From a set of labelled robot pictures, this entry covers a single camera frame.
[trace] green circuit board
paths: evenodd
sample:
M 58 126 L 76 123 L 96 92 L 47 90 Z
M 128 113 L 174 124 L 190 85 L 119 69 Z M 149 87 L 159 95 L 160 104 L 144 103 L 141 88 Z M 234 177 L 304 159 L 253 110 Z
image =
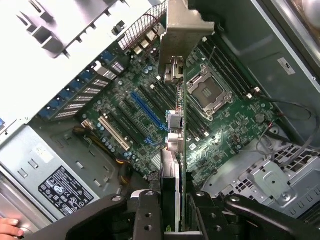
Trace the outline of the green circuit board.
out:
M 126 72 L 79 114 L 86 114 L 95 126 L 99 126 L 98 119 L 103 114 L 107 115 L 112 127 L 130 142 L 130 150 L 124 150 L 107 131 L 99 130 L 100 127 L 97 127 L 96 133 L 101 139 L 107 139 L 115 154 L 126 156 L 143 176 L 159 169 L 160 149 L 165 147 L 165 138 L 168 136 L 166 111 L 174 110 L 176 106 L 175 87 L 165 85 L 158 76 L 159 43 L 156 42 L 152 49 L 152 53 L 146 50 L 136 56 Z M 207 65 L 217 72 L 202 52 L 196 49 L 187 61 L 187 81 L 201 71 L 201 65 Z M 221 83 L 226 85 L 223 78 L 219 77 Z M 137 102 L 133 93 L 157 116 L 157 123 Z M 265 123 L 255 121 L 257 114 L 262 114 L 266 122 L 277 119 L 273 105 L 262 99 L 243 99 L 234 95 L 233 102 L 215 113 L 213 121 L 203 118 L 194 104 L 189 104 L 190 101 L 192 99 L 188 97 L 187 171 L 192 172 L 198 188 L 266 129 Z

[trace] power supply label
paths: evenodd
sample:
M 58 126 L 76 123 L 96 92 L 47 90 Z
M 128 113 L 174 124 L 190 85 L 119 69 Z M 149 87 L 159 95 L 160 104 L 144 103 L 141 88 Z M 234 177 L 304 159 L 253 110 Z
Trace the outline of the power supply label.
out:
M 94 200 L 63 166 L 45 180 L 38 190 L 65 216 L 73 214 Z

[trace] screw hole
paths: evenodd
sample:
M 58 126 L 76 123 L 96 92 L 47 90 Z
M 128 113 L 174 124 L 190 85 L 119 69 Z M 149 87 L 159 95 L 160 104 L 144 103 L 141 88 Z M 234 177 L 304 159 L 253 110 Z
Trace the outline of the screw hole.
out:
M 148 225 L 148 226 L 145 226 L 144 227 L 144 230 L 146 230 L 146 231 L 151 231 L 152 230 L 152 226 L 151 225 Z
M 222 227 L 220 227 L 220 226 L 214 226 L 213 227 L 213 229 L 215 230 L 215 231 L 217 231 L 217 232 L 221 232 L 222 231 Z

